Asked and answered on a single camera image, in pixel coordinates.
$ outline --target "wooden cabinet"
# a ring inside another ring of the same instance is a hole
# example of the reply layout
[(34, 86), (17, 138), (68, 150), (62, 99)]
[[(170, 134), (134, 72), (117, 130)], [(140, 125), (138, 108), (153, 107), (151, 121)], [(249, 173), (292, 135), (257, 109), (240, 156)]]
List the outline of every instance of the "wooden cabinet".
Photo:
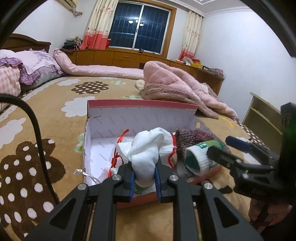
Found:
[(141, 55), (140, 58), (140, 63), (147, 63), (148, 61), (160, 61), (163, 62), (167, 65), (170, 65), (170, 62), (168, 60), (162, 59), (162, 58), (156, 58), (156, 57), (151, 57), (151, 56), (146, 56), (146, 55)]
[(72, 54), (67, 54), (69, 59), (72, 61), (72, 63), (76, 63), (76, 55), (77, 52), (73, 52)]
[(122, 61), (122, 60), (113, 60), (113, 66), (122, 67), (122, 68), (138, 69), (140, 66), (140, 63), (139, 62)]
[(195, 75), (195, 71), (196, 71), (196, 68), (192, 68), (190, 66), (187, 66), (187, 65), (183, 65), (182, 66), (182, 70), (186, 71), (187, 73), (191, 74), (192, 76)]
[(122, 61), (130, 61), (130, 62), (140, 62), (140, 55), (134, 53), (126, 53), (126, 52), (115, 52), (114, 60), (122, 60)]
[(170, 61), (170, 66), (181, 69), (183, 67), (183, 64), (177, 63), (175, 61)]
[(107, 48), (105, 50), (78, 50), (72, 55), (68, 54), (76, 65), (109, 65), (122, 68), (143, 69), (148, 61), (160, 61), (169, 66), (183, 69), (192, 75), (200, 83), (207, 83), (218, 95), (223, 77), (210, 73), (204, 69), (194, 68), (180, 64), (176, 61), (163, 59), (161, 56), (151, 53), (125, 50), (119, 48)]
[(77, 51), (76, 64), (77, 65), (93, 65), (94, 51)]
[(95, 51), (94, 64), (111, 66), (113, 64), (113, 54), (113, 51)]

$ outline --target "white wall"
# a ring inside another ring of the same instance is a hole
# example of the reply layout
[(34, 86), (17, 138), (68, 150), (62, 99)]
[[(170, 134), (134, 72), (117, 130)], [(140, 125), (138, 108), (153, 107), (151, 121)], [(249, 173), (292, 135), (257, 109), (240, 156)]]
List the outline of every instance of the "white wall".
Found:
[(177, 8), (167, 59), (176, 60), (182, 51), (184, 29), (188, 18), (188, 11)]
[[(183, 32), (184, 32), (184, 27), (188, 17), (188, 10), (179, 5), (177, 7), (176, 4), (166, 0), (161, 0), (159, 2), (165, 3), (167, 5), (171, 5), (177, 8), (173, 32), (172, 32), (172, 38), (170, 41), (170, 46), (169, 46), (168, 56), (167, 56), (167, 59), (176, 60), (179, 58), (179, 55), (182, 50)], [(74, 18), (74, 22), (71, 28), (72, 37), (78, 36), (80, 38), (83, 38), (86, 25), (89, 21), (89, 18), (95, 3), (96, 3), (96, 0), (78, 1), (76, 10), (79, 12), (83, 12), (83, 15), (80, 17)]]
[(219, 97), (243, 120), (254, 92), (276, 108), (296, 102), (296, 59), (253, 11), (206, 16), (195, 58), (223, 69)]
[(55, 0), (48, 0), (33, 11), (14, 31), (38, 41), (51, 42), (49, 53), (70, 38), (73, 14)]
[(83, 12), (82, 16), (74, 18), (73, 24), (71, 26), (71, 36), (72, 38), (78, 36), (83, 39), (83, 35), (88, 24), (91, 12), (97, 0), (79, 0), (76, 11)]

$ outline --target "white cloud pattern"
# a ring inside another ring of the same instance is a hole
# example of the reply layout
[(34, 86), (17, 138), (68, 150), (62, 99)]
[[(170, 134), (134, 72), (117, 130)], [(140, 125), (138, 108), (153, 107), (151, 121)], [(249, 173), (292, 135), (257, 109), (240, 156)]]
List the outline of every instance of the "white cloud pattern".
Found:
[(19, 120), (11, 120), (7, 124), (0, 128), (0, 149), (3, 145), (11, 143), (15, 135), (22, 131), (22, 124), (25, 122), (26, 118), (21, 118)]
[(95, 99), (94, 96), (78, 97), (65, 103), (62, 111), (66, 112), (66, 117), (85, 116), (87, 114), (87, 101)]
[[(38, 92), (44, 90), (45, 88), (47, 88), (48, 86), (51, 86), (53, 85), (54, 83), (58, 82), (58, 81), (61, 81), (63, 79), (65, 79), (67, 77), (60, 77), (60, 78), (57, 78), (55, 80), (51, 80), (47, 83), (45, 83), (44, 85), (41, 85), (39, 86), (38, 88), (36, 88), (35, 90), (31, 91), (30, 93), (28, 93), (25, 97), (22, 98), (23, 101), (27, 101), (29, 100), (31, 97), (33, 97), (34, 95), (36, 95)], [(0, 122), (5, 120), (9, 115), (10, 113), (14, 112), (16, 110), (17, 106), (16, 105), (12, 105), (10, 107), (8, 107), (7, 110), (5, 110), (1, 115), (0, 115)]]
[(68, 79), (65, 81), (62, 81), (60, 83), (58, 83), (58, 86), (65, 86), (65, 85), (71, 85), (71, 84), (76, 84), (80, 81), (80, 79)]

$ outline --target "black cable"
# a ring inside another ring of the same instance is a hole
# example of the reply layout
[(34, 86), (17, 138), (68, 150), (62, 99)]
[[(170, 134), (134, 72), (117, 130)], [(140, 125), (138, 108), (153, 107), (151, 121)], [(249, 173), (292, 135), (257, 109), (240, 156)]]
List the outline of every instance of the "black cable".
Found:
[(52, 194), (52, 197), (54, 199), (55, 204), (58, 204), (59, 199), (58, 199), (57, 194), (55, 193), (55, 191), (54, 191), (54, 189), (52, 187), (52, 184), (51, 184), (50, 179), (49, 179), (48, 171), (47, 171), (47, 168), (46, 168), (40, 128), (39, 128), (39, 124), (38, 124), (37, 118), (36, 118), (33, 110), (31, 109), (31, 107), (26, 102), (24, 102), (23, 100), (15, 97), (13, 95), (1, 94), (0, 93), (0, 102), (16, 105), (19, 108), (21, 108), (24, 112), (26, 112), (27, 115), (29, 116), (29, 118), (30, 118), (30, 120), (32, 122), (33, 128), (34, 128), (34, 132), (35, 132), (35, 138), (36, 138), (36, 142), (37, 142), (37, 148), (38, 148), (38, 152), (39, 152), (39, 157), (40, 157), (40, 162), (41, 162), (43, 174), (44, 174), (44, 177), (45, 177), (45, 182), (46, 182), (46, 185), (49, 188), (49, 191)]

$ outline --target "pink curtain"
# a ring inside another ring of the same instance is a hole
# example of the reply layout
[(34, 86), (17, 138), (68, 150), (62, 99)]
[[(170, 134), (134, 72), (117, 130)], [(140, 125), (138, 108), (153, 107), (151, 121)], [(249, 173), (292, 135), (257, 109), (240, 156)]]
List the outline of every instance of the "pink curtain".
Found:
[(184, 32), (182, 52), (179, 60), (184, 57), (193, 59), (197, 50), (198, 38), (200, 35), (200, 26), (202, 24), (202, 17), (197, 13), (189, 11), (187, 18), (187, 28)]
[(105, 49), (118, 0), (98, 0), (87, 25), (80, 49)]

